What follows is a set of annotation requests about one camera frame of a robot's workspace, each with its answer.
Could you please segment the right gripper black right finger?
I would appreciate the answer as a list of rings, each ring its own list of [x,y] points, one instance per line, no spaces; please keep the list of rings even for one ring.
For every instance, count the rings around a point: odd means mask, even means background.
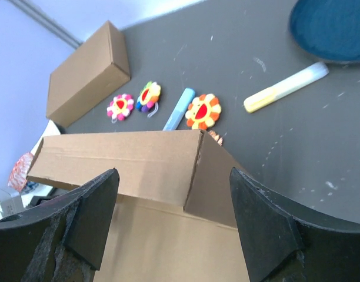
[[[232,168],[250,281],[360,281],[360,224],[306,207]]]

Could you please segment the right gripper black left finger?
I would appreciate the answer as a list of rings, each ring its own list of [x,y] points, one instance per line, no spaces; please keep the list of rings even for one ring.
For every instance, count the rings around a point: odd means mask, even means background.
[[[118,195],[109,169],[88,183],[0,220],[0,281],[93,281]]]

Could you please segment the brown cardboard box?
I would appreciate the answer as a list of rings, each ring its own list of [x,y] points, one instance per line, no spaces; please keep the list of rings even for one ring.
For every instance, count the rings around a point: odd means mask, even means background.
[[[68,127],[130,79],[125,35],[106,21],[51,73],[46,118]]]
[[[248,281],[229,174],[238,162],[200,130],[42,139],[28,179],[71,190],[120,176],[96,281]]]

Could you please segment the closed brown cardboard box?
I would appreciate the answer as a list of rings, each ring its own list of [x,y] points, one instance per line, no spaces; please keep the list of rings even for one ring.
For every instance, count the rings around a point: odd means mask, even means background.
[[[130,79],[125,35],[106,21],[51,73],[46,118],[68,127]]]

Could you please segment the red patterned bowl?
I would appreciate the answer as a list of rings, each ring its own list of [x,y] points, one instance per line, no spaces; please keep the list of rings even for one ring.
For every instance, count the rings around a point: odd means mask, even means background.
[[[34,155],[31,152],[23,154],[15,163],[8,179],[8,186],[21,192],[26,186],[26,176],[31,167]]]

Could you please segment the small orange patterned clip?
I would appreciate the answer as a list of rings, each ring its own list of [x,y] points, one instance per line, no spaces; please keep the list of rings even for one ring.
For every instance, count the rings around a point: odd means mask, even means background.
[[[219,135],[217,132],[215,132],[214,130],[210,130],[209,135],[217,142],[217,144],[219,144],[220,146],[222,146],[223,144],[223,137],[221,135]]]

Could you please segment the pink plush flower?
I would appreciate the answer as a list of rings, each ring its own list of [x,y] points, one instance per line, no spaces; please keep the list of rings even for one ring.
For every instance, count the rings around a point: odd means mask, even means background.
[[[133,111],[134,102],[133,97],[126,93],[115,96],[106,109],[111,123],[124,121]]]

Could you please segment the orange plush flower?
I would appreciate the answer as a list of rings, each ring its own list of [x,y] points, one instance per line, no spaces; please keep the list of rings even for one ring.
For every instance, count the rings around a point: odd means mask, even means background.
[[[195,97],[185,113],[186,125],[191,129],[208,130],[222,112],[219,99],[212,93]]]

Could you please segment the light blue highlighter pen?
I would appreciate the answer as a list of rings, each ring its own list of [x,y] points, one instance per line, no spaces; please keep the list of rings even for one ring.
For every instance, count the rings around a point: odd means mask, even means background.
[[[163,131],[173,131],[178,128],[182,118],[185,116],[185,113],[188,110],[189,104],[193,101],[194,97],[195,91],[193,89],[184,89],[169,119],[162,129]]]

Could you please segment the rainbow plush flower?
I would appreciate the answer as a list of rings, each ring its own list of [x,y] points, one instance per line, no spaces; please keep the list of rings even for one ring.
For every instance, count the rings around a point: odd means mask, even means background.
[[[151,118],[159,109],[160,95],[161,86],[157,82],[149,81],[136,100],[136,109],[147,113],[147,118]]]

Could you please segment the yellow highlighter pen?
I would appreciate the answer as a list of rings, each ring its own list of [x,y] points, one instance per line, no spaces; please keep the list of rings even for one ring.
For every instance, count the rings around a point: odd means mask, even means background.
[[[290,77],[246,98],[243,102],[243,106],[248,113],[256,112],[257,110],[322,79],[328,73],[329,69],[325,63],[314,63]]]

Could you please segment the dark blue teardrop dish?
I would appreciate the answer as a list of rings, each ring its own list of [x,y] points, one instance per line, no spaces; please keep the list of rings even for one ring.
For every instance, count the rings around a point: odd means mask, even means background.
[[[360,63],[360,0],[297,1],[288,29],[296,45],[317,59]]]

